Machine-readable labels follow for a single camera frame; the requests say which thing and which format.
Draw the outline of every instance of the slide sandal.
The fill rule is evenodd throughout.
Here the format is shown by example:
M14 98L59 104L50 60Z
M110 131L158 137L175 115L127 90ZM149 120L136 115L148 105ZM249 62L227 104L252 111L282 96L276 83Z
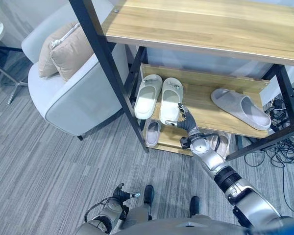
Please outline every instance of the slide sandal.
M183 86L179 80L173 77L167 78L162 85L162 97L160 106L160 121L178 121L180 110L177 103L182 103Z
M225 159L230 147L231 135L224 131L214 131L214 133L218 134L220 138L220 145L217 149L217 153ZM213 136L211 144L212 149L215 149L217 142L218 136Z
M161 122L149 119L146 121L145 140L148 147L153 147L158 143L161 130Z
M271 125L270 117L258 108L247 95L219 88L211 93L211 99L219 108L257 130L267 130Z
M199 129L199 131L201 133L204 133L204 134L215 133L215 134L219 135L220 144L219 144L219 147L217 149L217 153L221 157L223 157L223 159L225 159L226 156L227 156L229 147L230 147L231 135L229 133L227 133L227 132L224 132L224 131L213 131L213 130L208 130L208 129L202 129L202 128L199 128L199 127L198 127L198 129ZM210 147L213 150L215 150L217 142L218 142L218 136L208 136L208 137L206 137L206 140L209 142Z
M146 76L141 85L134 106L134 113L138 119L148 119L152 116L162 87L162 78L151 74Z

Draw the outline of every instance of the gray carpet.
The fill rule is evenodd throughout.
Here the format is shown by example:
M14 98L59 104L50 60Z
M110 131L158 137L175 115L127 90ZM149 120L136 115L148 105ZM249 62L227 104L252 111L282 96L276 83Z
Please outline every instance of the gray carpet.
M29 63L11 52L5 68L24 78ZM154 186L154 218L187 217L190 198L197 195L202 214L237 224L232 206L192 157L154 149L144 153L122 112L79 141L43 120L27 88L7 105L13 87L3 86L1 79L0 235L70 235L86 210L121 182L127 191ZM259 157L248 159L256 163ZM230 164L282 215L294 217L283 199L281 169L268 159L257 168L243 158ZM286 197L294 208L294 165L287 167L286 181ZM142 202L140 197L126 204L132 208Z

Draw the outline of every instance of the white wall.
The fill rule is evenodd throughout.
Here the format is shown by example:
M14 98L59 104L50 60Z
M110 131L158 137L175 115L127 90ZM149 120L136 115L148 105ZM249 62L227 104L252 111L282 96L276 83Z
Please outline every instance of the white wall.
M47 16L68 0L0 0L0 21L6 33L1 40L8 47L21 47L22 40Z

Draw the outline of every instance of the white armchair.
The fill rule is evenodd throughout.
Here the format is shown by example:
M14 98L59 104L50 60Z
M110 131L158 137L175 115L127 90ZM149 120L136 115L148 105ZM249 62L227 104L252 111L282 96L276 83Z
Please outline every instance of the white armchair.
M108 0L93 4L102 23L113 5ZM80 136L115 114L121 105L94 54L68 82L58 73L48 79L39 77L38 59L45 39L72 21L77 18L68 3L35 28L22 42L22 49L34 63L28 74L28 88L37 110L55 127ZM125 82L128 65L124 45L116 44L112 55Z

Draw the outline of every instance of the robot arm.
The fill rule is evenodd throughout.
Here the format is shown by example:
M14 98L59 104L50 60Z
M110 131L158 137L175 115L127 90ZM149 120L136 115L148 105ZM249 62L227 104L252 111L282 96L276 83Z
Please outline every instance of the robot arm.
M166 124L184 129L188 137L183 137L182 148L190 147L193 156L200 161L205 171L223 191L227 200L234 206L233 213L245 227L262 227L281 216L246 179L243 179L217 152L211 149L204 135L197 128L194 117L183 104L178 104L184 121L166 121Z

